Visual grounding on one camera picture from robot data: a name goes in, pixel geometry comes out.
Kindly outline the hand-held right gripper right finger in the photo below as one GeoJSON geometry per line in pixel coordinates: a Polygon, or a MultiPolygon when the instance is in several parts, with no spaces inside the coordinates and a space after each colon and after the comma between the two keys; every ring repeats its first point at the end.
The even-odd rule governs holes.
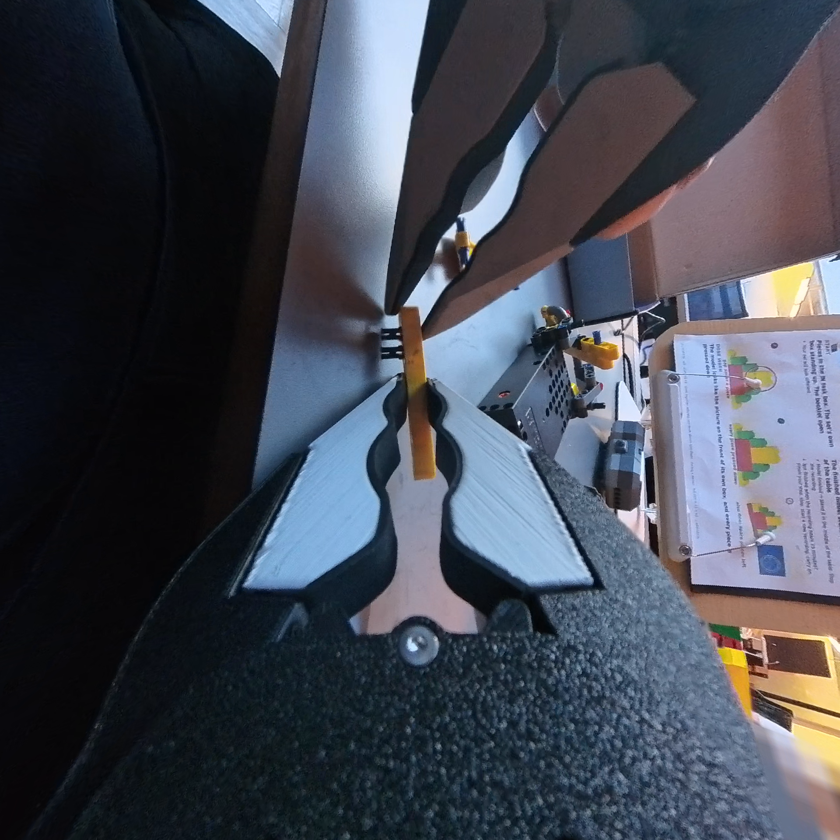
{"type": "Polygon", "coordinates": [[[595,573],[532,449],[439,380],[427,386],[436,465],[447,485],[440,567],[454,592],[564,592],[595,573]]]}

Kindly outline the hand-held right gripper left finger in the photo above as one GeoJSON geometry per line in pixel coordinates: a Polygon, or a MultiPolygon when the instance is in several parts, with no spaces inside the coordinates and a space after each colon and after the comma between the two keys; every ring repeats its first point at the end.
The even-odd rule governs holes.
{"type": "Polygon", "coordinates": [[[386,486],[401,462],[403,377],[308,447],[244,568],[245,592],[379,595],[396,570],[386,486]]]}

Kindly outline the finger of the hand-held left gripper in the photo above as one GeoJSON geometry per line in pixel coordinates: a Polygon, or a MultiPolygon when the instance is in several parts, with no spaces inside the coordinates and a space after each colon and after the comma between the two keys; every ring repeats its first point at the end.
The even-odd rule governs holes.
{"type": "Polygon", "coordinates": [[[502,220],[423,322],[432,339],[572,251],[573,238],[696,100],[661,63],[588,80],[543,137],[502,220]]]}
{"type": "Polygon", "coordinates": [[[504,154],[547,86],[572,7],[429,3],[386,271],[386,313],[405,305],[470,186],[504,154]]]}

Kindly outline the yellow perforated beam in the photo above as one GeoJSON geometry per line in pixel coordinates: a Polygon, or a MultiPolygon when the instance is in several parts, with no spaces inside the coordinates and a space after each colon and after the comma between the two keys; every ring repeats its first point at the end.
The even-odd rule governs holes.
{"type": "Polygon", "coordinates": [[[413,477],[415,480],[433,480],[437,474],[435,441],[428,414],[428,379],[419,308],[403,307],[397,319],[397,327],[380,331],[380,356],[383,361],[402,363],[413,477]]]}

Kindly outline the person's left hand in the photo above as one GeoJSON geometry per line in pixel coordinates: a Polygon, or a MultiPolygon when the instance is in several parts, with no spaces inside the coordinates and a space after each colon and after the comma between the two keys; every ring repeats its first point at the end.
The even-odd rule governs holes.
{"type": "Polygon", "coordinates": [[[626,236],[632,233],[635,229],[644,226],[655,217],[664,206],[671,201],[677,194],[683,192],[687,187],[695,182],[702,174],[707,172],[715,158],[710,159],[699,165],[687,175],[679,179],[675,184],[665,189],[663,192],[652,197],[631,213],[617,219],[613,224],[605,227],[599,232],[595,238],[602,241],[609,241],[626,236]]]}

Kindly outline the black perforated brick model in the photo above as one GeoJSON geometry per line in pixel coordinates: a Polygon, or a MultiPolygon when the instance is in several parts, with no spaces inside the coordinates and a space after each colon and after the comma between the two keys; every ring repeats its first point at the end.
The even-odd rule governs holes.
{"type": "Polygon", "coordinates": [[[620,348],[599,331],[584,334],[564,308],[541,308],[543,324],[478,402],[481,412],[532,449],[557,455],[574,419],[585,419],[620,348]]]}

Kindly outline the dark blue cardboard box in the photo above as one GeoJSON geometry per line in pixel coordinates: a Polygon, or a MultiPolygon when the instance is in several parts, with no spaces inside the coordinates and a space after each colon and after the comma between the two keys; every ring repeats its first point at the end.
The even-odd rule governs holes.
{"type": "Polygon", "coordinates": [[[693,319],[757,314],[740,281],[834,257],[838,244],[836,14],[707,173],[629,236],[572,252],[571,309],[597,323],[687,295],[703,300],[693,319]]]}

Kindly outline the person's dark clothed body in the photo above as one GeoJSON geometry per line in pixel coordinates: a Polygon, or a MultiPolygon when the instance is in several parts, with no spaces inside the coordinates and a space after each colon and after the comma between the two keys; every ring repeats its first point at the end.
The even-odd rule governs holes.
{"type": "Polygon", "coordinates": [[[201,540],[278,78],[201,2],[2,2],[2,838],[201,540]]]}

